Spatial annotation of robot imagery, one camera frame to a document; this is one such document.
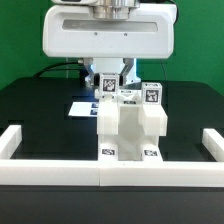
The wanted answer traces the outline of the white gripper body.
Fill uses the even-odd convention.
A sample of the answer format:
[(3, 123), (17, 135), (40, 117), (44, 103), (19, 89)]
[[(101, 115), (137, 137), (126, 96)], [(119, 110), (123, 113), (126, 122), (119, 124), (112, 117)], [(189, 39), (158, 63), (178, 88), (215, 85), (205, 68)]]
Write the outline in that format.
[(43, 27), (49, 57), (169, 57), (174, 49), (174, 4), (138, 0), (52, 0)]

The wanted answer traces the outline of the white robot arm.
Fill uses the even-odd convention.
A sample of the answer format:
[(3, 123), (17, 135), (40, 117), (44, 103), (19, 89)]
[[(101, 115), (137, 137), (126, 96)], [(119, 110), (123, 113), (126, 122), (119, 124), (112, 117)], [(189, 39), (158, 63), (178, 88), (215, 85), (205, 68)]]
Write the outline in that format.
[(130, 77), (137, 59), (167, 59), (178, 7), (172, 0), (51, 0), (42, 47), (49, 57), (79, 58), (89, 87), (98, 73)]

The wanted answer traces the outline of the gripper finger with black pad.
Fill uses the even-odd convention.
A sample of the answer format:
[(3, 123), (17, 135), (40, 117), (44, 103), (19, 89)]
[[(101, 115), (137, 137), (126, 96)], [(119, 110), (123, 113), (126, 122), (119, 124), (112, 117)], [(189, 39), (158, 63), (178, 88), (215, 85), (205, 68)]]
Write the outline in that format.
[(126, 82), (127, 75), (131, 71), (133, 65), (134, 65), (134, 59), (133, 58), (124, 58), (123, 59), (124, 68), (119, 73), (119, 85), (123, 86)]
[(100, 76), (98, 73), (95, 73), (92, 69), (93, 59), (84, 58), (84, 67), (88, 72), (88, 75), (85, 77), (85, 83), (87, 87), (98, 87)]

